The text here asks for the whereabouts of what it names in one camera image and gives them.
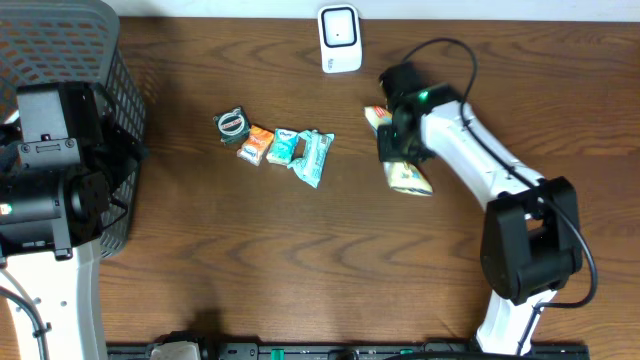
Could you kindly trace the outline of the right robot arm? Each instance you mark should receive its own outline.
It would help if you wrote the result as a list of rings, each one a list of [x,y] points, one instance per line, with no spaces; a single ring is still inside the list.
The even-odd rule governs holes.
[[[492,294],[475,341],[487,353],[525,355],[545,305],[583,266],[577,196],[509,152],[448,84],[427,85],[413,63],[379,83],[391,114],[377,130],[383,162],[443,160],[484,211],[480,262]]]

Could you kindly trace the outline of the teal candy packet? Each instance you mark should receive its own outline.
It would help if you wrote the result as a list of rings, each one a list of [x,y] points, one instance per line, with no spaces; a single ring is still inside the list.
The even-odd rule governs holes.
[[[267,153],[266,159],[271,164],[287,166],[293,159],[299,133],[289,129],[277,128],[274,140]]]

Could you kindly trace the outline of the orange candy packet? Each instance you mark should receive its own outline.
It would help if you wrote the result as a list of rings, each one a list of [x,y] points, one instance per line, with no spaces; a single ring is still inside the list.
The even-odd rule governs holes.
[[[237,156],[254,166],[259,166],[273,140],[273,132],[253,125],[247,140],[237,151]]]

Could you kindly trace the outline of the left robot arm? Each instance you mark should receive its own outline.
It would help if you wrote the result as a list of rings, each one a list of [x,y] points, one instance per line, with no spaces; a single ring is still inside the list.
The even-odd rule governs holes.
[[[24,359],[104,359],[101,237],[129,215],[117,190],[144,145],[101,83],[17,90],[21,138],[1,151],[1,295]]]

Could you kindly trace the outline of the large yellow snack bag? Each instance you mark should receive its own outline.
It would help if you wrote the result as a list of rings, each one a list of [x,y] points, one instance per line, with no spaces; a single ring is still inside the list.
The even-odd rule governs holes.
[[[384,107],[366,106],[363,111],[375,135],[378,135],[381,125],[392,123],[392,114]],[[415,165],[408,162],[383,162],[382,166],[387,184],[392,190],[415,196],[433,194],[431,184]]]

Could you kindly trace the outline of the black round-logo snack packet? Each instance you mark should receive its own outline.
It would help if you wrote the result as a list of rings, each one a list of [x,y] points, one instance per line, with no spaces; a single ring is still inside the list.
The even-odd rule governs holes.
[[[243,142],[249,136],[251,123],[242,106],[215,115],[213,121],[224,145]]]

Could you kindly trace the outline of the light green snack packet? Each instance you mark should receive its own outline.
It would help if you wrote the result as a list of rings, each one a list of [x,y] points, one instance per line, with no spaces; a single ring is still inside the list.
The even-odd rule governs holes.
[[[299,139],[305,142],[303,155],[293,159],[287,168],[292,169],[299,179],[317,188],[335,135],[322,134],[317,130],[305,130],[299,134]]]

